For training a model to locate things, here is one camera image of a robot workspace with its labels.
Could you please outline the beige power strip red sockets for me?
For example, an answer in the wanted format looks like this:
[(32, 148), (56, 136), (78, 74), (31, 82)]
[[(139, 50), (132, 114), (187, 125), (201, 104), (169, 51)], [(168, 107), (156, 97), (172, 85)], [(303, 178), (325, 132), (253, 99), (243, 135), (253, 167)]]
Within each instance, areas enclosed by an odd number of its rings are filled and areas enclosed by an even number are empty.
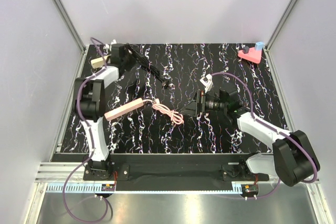
[(110, 57), (110, 55), (100, 57), (100, 58), (96, 58), (96, 59), (92, 59), (90, 61), (91, 67), (93, 69), (98, 69), (98, 68), (102, 68), (102, 67), (106, 66), (108, 64), (109, 57)]

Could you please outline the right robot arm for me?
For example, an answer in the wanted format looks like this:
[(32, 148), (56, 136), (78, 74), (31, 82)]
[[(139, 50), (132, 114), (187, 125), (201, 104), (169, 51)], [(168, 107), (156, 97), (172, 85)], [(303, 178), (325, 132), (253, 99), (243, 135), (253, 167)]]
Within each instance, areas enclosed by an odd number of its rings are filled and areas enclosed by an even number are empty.
[(238, 174), (242, 179), (250, 180), (257, 174), (272, 175), (289, 187), (316, 181), (320, 164), (303, 131), (290, 132), (261, 119), (241, 104), (235, 91), (215, 94), (198, 90), (180, 109), (181, 114), (189, 116), (211, 112), (220, 113), (226, 125), (251, 135), (272, 150), (270, 154), (256, 153), (241, 161)]

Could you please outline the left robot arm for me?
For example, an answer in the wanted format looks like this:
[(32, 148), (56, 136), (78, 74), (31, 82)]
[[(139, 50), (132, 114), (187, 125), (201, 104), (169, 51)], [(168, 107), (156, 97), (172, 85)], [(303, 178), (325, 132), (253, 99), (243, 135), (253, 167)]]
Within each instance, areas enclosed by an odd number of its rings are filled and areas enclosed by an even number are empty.
[(108, 180), (113, 178), (113, 165), (109, 160), (103, 116), (106, 112), (105, 88), (117, 81), (126, 71), (129, 59), (124, 44), (112, 43), (110, 52), (100, 58), (102, 66), (86, 78), (74, 82), (72, 110), (84, 128), (89, 156), (85, 163), (85, 180)]

